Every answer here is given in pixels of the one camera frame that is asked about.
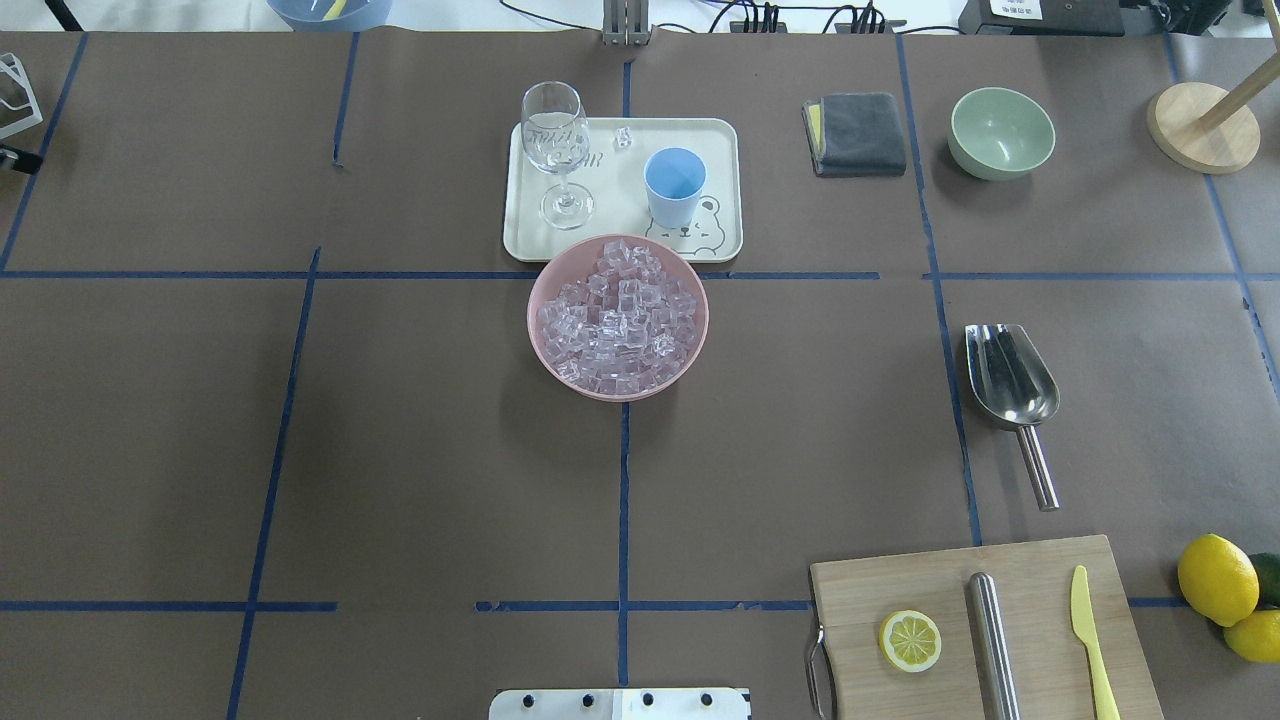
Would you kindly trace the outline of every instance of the wooden stand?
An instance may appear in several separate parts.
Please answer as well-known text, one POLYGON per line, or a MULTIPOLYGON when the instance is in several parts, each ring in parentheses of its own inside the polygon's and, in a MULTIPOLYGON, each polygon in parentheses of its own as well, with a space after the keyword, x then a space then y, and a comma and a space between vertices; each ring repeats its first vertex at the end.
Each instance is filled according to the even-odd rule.
MULTIPOLYGON (((1265 0, 1271 35, 1280 49, 1275 0, 1265 0)), ((1180 82, 1151 100, 1147 129, 1175 161, 1210 174, 1234 173, 1258 154, 1262 133, 1244 106, 1280 77, 1280 51, 1228 92, 1203 82, 1180 82)))

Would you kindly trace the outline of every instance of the lemon slice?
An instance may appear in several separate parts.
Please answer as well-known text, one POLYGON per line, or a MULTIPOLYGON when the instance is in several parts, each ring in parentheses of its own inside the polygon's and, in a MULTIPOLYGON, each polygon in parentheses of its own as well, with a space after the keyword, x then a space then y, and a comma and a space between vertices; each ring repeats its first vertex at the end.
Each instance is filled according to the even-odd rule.
POLYGON ((942 633, 928 615, 899 610, 881 625, 881 651, 899 670, 923 673, 942 655, 942 633))

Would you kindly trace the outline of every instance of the dark green fruit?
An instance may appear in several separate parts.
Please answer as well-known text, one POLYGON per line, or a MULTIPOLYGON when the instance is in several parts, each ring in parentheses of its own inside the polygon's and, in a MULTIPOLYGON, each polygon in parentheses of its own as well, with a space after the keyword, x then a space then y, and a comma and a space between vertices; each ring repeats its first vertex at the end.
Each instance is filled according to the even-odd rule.
POLYGON ((1257 552, 1249 561, 1258 571, 1258 602, 1280 607, 1280 553, 1257 552))

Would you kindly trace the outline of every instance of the pink bowl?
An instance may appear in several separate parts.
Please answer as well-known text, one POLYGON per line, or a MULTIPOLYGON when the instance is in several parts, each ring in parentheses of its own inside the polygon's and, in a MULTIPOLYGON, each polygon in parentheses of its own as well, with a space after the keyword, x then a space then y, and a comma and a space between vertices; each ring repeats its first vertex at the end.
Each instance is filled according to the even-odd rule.
POLYGON ((594 397, 595 400, 604 400, 607 402, 630 402, 632 400, 640 400, 662 392, 669 387, 671 383, 678 380, 680 377, 685 374, 685 370, 694 364, 694 360, 696 360, 698 355, 703 351, 703 342, 707 340, 707 323, 710 314, 707 305, 707 291, 703 288, 703 281, 698 278, 698 273, 694 272, 694 268, 685 261, 684 258, 676 254, 675 250, 660 242, 636 234, 602 234, 584 240, 577 245, 564 249, 564 251, 556 258, 552 258, 552 261, 543 268, 538 279, 534 281, 534 290, 529 293, 529 306, 525 316, 526 323, 529 324, 529 342, 532 343, 538 360, 556 379, 588 397, 594 397), (694 311, 694 325, 698 328, 698 340, 694 343, 694 348, 689 352, 689 357, 685 360, 685 364, 681 365, 676 375, 667 379, 667 382, 658 384, 653 389, 631 395, 603 395, 567 382, 564 378, 559 377, 556 368, 552 368, 550 363, 547 361, 547 357, 543 355, 543 340, 538 333, 538 309, 541 307, 548 300, 554 300, 559 295, 564 283, 585 281, 589 278, 591 273, 595 272, 595 261, 600 259, 604 243, 616 238, 625 240, 630 247, 637 247, 641 245, 648 246, 653 252, 653 256, 662 260, 662 269, 667 272, 667 277, 684 281, 685 288, 698 299, 698 310, 694 311))

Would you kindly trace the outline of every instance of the citrus fruit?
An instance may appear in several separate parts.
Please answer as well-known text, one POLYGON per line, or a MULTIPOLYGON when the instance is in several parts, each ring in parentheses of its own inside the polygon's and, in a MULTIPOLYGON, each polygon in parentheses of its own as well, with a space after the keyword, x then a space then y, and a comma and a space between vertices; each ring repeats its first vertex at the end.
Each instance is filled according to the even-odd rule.
POLYGON ((1192 541, 1178 561, 1178 585, 1196 612, 1230 628, 1258 606, 1258 574, 1244 551, 1212 533, 1192 541))
POLYGON ((881 625, 881 651, 899 670, 923 673, 942 653, 942 633, 928 615, 899 610, 881 625))
POLYGON ((1249 562, 1258 574, 1258 600, 1280 606, 1280 555, 1258 552, 1249 556, 1249 562))
POLYGON ((1258 610, 1222 630, 1222 637, 1249 662, 1280 662, 1280 610, 1258 610))

